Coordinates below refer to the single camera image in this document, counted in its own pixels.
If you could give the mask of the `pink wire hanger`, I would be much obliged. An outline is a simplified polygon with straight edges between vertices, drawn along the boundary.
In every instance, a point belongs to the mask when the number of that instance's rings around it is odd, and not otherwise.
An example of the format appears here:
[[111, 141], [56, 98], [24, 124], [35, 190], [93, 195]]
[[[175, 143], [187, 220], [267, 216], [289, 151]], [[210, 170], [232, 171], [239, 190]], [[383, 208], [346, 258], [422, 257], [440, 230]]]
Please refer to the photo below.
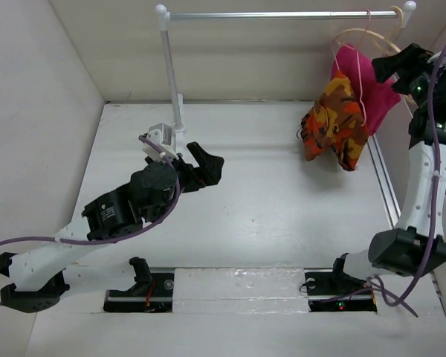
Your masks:
[[366, 22], [366, 26], [364, 29], [361, 30], [361, 32], [363, 33], [360, 37], [360, 40], [357, 44], [356, 47], [354, 47], [353, 45], [347, 45], [345, 42], [340, 42], [339, 41], [339, 37], [345, 33], [345, 32], [351, 32], [354, 31], [355, 28], [353, 29], [348, 29], [348, 30], [343, 30], [341, 31], [338, 35], [336, 35], [332, 40], [331, 40], [331, 44], [330, 44], [330, 48], [334, 57], [334, 62], [336, 65], [337, 70], [340, 70], [340, 65], [339, 62], [337, 60], [337, 54], [334, 50], [334, 43], [338, 44], [340, 47], [345, 47], [345, 48], [350, 48], [355, 52], [355, 56], [356, 56], [356, 65], [357, 65], [357, 71], [358, 71], [358, 84], [360, 87], [360, 95], [359, 95], [359, 103], [361, 105], [361, 114], [363, 115], [363, 123], [362, 126], [366, 125], [366, 120], [367, 120], [367, 115], [366, 115], [366, 107], [363, 101], [363, 82], [362, 82], [362, 74], [361, 74], [361, 61], [360, 61], [360, 49], [361, 46], [363, 44], [363, 41], [365, 40], [365, 37], [367, 35], [367, 31], [369, 30], [369, 25], [371, 22], [371, 11], [366, 9], [366, 15], [367, 15], [367, 22]]

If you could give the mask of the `orange camouflage trousers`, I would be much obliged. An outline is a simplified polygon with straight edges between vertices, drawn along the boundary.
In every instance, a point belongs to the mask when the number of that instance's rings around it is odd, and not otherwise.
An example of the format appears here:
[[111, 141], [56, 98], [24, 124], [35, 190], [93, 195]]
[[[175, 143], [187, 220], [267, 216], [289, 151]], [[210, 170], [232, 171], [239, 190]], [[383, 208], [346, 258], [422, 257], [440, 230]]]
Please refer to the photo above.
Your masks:
[[349, 78], [340, 70], [334, 75], [302, 117], [300, 137], [307, 161], [331, 151], [345, 171], [353, 171], [369, 130]]

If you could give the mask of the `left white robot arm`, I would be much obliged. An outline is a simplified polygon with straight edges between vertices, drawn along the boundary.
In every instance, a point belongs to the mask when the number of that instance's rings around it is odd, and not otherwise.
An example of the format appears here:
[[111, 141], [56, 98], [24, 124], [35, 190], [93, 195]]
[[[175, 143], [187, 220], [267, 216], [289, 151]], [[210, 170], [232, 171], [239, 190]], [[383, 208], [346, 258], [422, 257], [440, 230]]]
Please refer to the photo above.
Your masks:
[[79, 259], [100, 248], [112, 247], [150, 231], [175, 209], [183, 193], [217, 185], [224, 159], [211, 155], [198, 143], [187, 149], [192, 165], [179, 154], [143, 138], [153, 153], [146, 166], [130, 176], [128, 183], [88, 203], [81, 213], [89, 231], [82, 239], [71, 238], [63, 228], [55, 237], [37, 237], [42, 246], [23, 254], [0, 254], [0, 274], [10, 284], [0, 290], [0, 306], [37, 313], [73, 295], [115, 290], [131, 296], [151, 295], [154, 279], [144, 258], [132, 257], [105, 268], [79, 265]]

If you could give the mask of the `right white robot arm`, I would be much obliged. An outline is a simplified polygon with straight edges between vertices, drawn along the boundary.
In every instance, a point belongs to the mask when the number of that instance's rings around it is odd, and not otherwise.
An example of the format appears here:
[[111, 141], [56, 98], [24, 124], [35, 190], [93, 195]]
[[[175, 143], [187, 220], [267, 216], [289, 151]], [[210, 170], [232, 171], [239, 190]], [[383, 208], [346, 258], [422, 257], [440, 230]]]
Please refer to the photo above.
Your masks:
[[375, 79], [398, 79], [392, 89], [413, 97], [409, 125], [410, 176], [395, 227], [377, 233], [367, 250], [337, 258], [329, 286], [358, 289], [381, 274], [420, 278], [446, 262], [442, 211], [446, 191], [446, 49], [432, 54], [417, 44], [372, 61]]

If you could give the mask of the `beige plastic hanger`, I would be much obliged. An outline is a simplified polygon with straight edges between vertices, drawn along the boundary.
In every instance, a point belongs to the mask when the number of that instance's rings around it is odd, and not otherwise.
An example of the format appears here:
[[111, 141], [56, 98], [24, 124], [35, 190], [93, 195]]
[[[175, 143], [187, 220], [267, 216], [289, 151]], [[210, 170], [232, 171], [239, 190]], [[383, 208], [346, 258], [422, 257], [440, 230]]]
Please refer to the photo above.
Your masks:
[[[365, 37], [365, 39], [370, 38], [373, 42], [373, 45], [375, 45], [375, 47], [377, 47], [383, 55], [397, 54], [400, 51], [400, 48], [395, 45], [391, 38], [398, 35], [398, 33], [404, 28], [404, 25], [408, 20], [408, 12], [406, 10], [402, 10], [400, 7], [397, 6], [392, 6], [391, 10], [395, 11], [398, 17], [398, 24], [393, 28], [392, 33], [389, 36], [384, 36], [369, 29]], [[350, 33], [359, 33], [360, 35], [362, 35], [362, 29], [364, 28], [355, 28], [354, 31], [345, 32], [338, 39], [340, 42], [343, 42], [341, 40], [341, 37]]]

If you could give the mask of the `white and silver clothes rack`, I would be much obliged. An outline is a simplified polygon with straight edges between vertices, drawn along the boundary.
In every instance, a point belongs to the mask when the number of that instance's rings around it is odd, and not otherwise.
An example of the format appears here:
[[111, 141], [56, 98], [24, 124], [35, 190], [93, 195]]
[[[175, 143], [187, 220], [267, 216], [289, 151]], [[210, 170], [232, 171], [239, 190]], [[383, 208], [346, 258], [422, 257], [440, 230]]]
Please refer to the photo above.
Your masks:
[[198, 119], [184, 107], [187, 140], [215, 155], [300, 152], [299, 115], [329, 78], [336, 34], [369, 28], [401, 45], [406, 27], [395, 19], [191, 19], [169, 24], [176, 85], [186, 102], [201, 101]]

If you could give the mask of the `magenta hanging garment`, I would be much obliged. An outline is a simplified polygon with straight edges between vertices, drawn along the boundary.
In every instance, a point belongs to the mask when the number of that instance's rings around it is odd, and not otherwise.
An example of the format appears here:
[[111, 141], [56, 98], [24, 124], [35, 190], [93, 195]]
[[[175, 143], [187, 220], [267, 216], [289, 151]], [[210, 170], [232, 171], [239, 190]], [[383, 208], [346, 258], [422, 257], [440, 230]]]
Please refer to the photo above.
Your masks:
[[[351, 82], [352, 90], [359, 100], [360, 87], [358, 84], [358, 71], [355, 52], [350, 48], [340, 47], [337, 51], [337, 60], [340, 71]], [[361, 74], [363, 82], [363, 101], [366, 107], [366, 125], [370, 135], [377, 132], [388, 112], [401, 101], [401, 96], [392, 90], [392, 80], [378, 83], [372, 61], [360, 52]], [[332, 65], [331, 78], [337, 72], [335, 61]]]

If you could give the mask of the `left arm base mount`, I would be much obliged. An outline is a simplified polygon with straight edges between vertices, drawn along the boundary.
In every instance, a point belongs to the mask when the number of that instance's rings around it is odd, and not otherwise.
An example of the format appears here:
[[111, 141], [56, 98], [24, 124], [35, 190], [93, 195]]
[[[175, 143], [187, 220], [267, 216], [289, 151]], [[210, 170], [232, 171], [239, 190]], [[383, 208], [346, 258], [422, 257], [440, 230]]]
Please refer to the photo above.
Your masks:
[[133, 257], [135, 283], [126, 290], [108, 290], [103, 311], [109, 313], [168, 313], [172, 311], [174, 268], [150, 268], [144, 258]]

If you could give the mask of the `aluminium side rail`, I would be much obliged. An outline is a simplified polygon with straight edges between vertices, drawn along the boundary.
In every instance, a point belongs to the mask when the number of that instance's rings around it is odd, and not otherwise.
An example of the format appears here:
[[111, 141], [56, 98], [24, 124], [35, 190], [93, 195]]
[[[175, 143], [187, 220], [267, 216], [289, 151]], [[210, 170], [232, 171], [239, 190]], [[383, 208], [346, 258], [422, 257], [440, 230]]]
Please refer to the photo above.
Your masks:
[[387, 219], [390, 227], [394, 228], [399, 220], [401, 211], [376, 135], [370, 136], [367, 144], [369, 148], [369, 154], [375, 168], [378, 185], [381, 190]]

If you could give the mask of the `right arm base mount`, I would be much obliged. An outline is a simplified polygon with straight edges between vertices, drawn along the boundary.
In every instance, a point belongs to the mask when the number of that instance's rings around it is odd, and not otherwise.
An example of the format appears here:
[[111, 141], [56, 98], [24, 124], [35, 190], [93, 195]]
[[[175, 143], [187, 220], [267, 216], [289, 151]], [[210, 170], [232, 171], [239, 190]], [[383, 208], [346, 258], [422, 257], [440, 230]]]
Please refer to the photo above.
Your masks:
[[336, 275], [331, 268], [307, 268], [300, 292], [310, 312], [377, 312], [371, 288], [363, 280]]

